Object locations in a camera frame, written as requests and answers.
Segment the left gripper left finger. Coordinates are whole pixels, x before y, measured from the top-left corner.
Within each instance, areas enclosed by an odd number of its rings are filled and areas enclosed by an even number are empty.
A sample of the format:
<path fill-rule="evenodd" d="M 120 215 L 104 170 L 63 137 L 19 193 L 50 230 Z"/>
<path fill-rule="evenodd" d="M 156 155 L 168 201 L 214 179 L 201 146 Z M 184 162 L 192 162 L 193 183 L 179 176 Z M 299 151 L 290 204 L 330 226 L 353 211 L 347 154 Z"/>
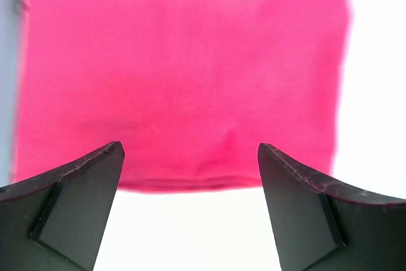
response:
<path fill-rule="evenodd" d="M 93 270 L 123 163 L 112 142 L 1 187 L 1 270 Z"/>

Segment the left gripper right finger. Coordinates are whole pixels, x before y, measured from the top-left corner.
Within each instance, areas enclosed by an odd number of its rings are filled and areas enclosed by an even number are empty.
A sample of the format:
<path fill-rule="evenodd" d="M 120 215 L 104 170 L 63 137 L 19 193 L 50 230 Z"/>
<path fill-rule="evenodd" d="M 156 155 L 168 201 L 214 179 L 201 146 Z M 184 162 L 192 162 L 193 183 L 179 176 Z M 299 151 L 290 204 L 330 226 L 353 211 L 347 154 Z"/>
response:
<path fill-rule="evenodd" d="M 269 144 L 258 164 L 283 271 L 404 271 L 405 200 L 364 190 Z"/>

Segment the pink trousers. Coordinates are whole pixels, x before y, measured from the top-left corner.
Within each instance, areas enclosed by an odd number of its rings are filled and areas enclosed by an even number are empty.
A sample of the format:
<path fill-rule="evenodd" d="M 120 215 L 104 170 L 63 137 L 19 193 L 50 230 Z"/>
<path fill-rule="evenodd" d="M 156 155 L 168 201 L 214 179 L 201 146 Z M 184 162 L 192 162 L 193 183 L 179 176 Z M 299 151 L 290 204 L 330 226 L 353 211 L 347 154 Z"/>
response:
<path fill-rule="evenodd" d="M 257 187 L 270 143 L 330 173 L 346 0 L 27 0 L 13 178 L 120 141 L 120 186 Z"/>

